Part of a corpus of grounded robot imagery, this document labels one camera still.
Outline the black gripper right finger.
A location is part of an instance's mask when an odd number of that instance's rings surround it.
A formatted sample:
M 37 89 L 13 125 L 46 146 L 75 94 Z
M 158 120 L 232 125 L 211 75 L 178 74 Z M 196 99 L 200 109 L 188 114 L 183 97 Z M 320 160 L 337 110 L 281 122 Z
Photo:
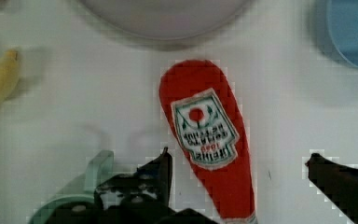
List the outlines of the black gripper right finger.
M 312 153 L 305 162 L 313 183 L 346 217 L 358 224 L 358 169 Z

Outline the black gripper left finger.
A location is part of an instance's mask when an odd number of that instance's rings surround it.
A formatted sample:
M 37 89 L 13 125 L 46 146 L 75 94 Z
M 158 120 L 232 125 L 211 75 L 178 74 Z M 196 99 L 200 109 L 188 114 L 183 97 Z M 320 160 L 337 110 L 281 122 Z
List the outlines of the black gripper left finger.
M 172 155 L 165 147 L 133 174 L 114 175 L 94 190 L 98 224 L 218 224 L 187 208 L 169 207 Z

